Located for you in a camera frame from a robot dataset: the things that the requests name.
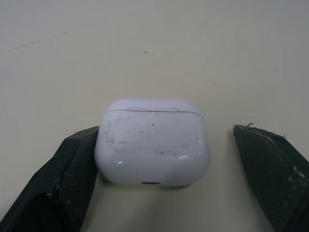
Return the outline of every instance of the case lid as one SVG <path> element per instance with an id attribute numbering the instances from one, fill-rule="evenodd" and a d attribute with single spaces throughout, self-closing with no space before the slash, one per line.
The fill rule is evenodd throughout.
<path id="1" fill-rule="evenodd" d="M 187 112 L 202 116 L 201 112 L 194 104 L 182 99 L 119 99 L 113 102 L 105 113 L 114 110 L 144 112 Z"/>

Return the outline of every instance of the scratch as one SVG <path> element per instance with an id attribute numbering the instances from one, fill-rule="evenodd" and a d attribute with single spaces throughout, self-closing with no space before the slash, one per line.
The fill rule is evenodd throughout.
<path id="1" fill-rule="evenodd" d="M 135 142 L 120 141 L 118 144 L 134 144 Z"/>
<path id="2" fill-rule="evenodd" d="M 149 142 L 150 141 L 150 138 L 149 138 L 149 126 L 147 125 L 147 141 Z"/>
<path id="3" fill-rule="evenodd" d="M 175 146 L 159 146 L 159 148 L 170 148 L 170 147 L 175 147 Z"/>
<path id="4" fill-rule="evenodd" d="M 114 140 L 114 138 L 109 138 L 109 139 L 106 140 L 106 142 L 107 143 L 113 143 L 113 142 L 115 142 L 115 140 Z"/>
<path id="5" fill-rule="evenodd" d="M 57 35 L 53 35 L 53 36 L 47 37 L 47 38 L 42 39 L 42 40 L 37 40 L 37 41 L 31 42 L 31 43 L 27 43 L 27 44 L 25 44 L 25 45 L 21 45 L 21 46 L 19 46 L 19 47 L 15 47 L 15 48 L 12 48 L 12 49 L 9 49 L 9 50 L 0 52 L 0 55 L 2 55 L 2 54 L 4 54 L 4 53 L 7 53 L 7 52 L 12 52 L 12 51 L 17 50 L 17 49 L 22 48 L 22 47 L 27 47 L 27 46 L 32 45 L 32 44 L 35 44 L 35 43 L 39 43 L 39 42 L 41 42 L 41 41 L 43 41 L 43 40 L 47 40 L 47 39 L 50 39 L 50 38 L 53 38 L 53 37 L 56 37 L 56 36 L 59 36 L 59 35 L 63 35 L 63 34 L 68 33 L 68 32 L 69 32 L 69 31 L 66 31 L 66 32 L 64 32 L 64 33 L 60 33 L 60 34 L 57 34 Z"/>
<path id="6" fill-rule="evenodd" d="M 60 33 L 60 34 L 47 37 L 47 38 L 45 38 L 45 39 L 41 39 L 41 40 L 37 40 L 37 41 L 34 41 L 34 42 L 30 42 L 30 43 L 27 43 L 27 44 L 25 44 L 25 45 L 21 45 L 21 46 L 19 46 L 19 47 L 15 47 L 15 48 L 12 48 L 12 49 L 9 49 L 9 50 L 0 52 L 0 55 L 1 55 L 1 54 L 4 54 L 4 53 L 7 53 L 7 52 L 11 52 L 11 51 L 17 50 L 17 49 L 22 48 L 22 47 L 26 47 L 26 46 L 35 44 L 35 43 L 39 43 L 39 42 L 41 42 L 41 41 L 43 41 L 43 40 L 47 40 L 47 39 L 51 39 L 51 38 L 56 37 L 56 36 L 63 35 L 63 34 L 68 33 L 68 32 L 70 32 L 70 31 L 79 30 L 79 29 L 82 29 L 82 28 L 85 28 L 85 27 L 88 27 L 88 26 L 91 26 L 91 25 L 95 25 L 95 24 L 98 24 L 98 23 L 101 23 L 101 22 L 104 22 L 104 21 L 108 21 L 108 20 L 113 19 L 113 18 L 116 18 L 116 17 L 117 17 L 116 15 L 115 15 L 115 16 L 111 16 L 111 17 L 108 17 L 108 18 L 105 18 L 105 19 L 96 21 L 96 22 L 94 22 L 94 23 L 89 23 L 89 24 L 87 24 L 87 25 L 83 25 L 83 26 L 74 28 L 74 29 L 72 29 L 72 30 L 68 30 L 68 31 L 63 32 L 63 33 Z"/>

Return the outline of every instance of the dark green rubber pad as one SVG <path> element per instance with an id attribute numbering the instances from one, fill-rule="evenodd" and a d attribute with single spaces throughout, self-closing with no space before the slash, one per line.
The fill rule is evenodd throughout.
<path id="1" fill-rule="evenodd" d="M 282 136 L 241 125 L 233 134 L 248 183 L 276 232 L 309 232 L 309 162 Z"/>
<path id="2" fill-rule="evenodd" d="M 78 232 L 97 176 L 99 127 L 66 138 L 30 179 L 0 223 L 1 232 Z"/>

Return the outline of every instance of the glossy white plastic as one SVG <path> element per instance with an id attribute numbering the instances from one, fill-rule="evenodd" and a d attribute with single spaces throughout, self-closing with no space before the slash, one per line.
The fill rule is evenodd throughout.
<path id="1" fill-rule="evenodd" d="M 104 115 L 95 161 L 116 183 L 189 185 L 210 162 L 204 118 L 186 100 L 118 100 Z"/>

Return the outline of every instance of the charging port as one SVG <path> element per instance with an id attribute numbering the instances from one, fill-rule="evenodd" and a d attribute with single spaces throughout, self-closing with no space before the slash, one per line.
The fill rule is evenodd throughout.
<path id="1" fill-rule="evenodd" d="M 160 185 L 160 182 L 142 182 L 142 185 Z"/>

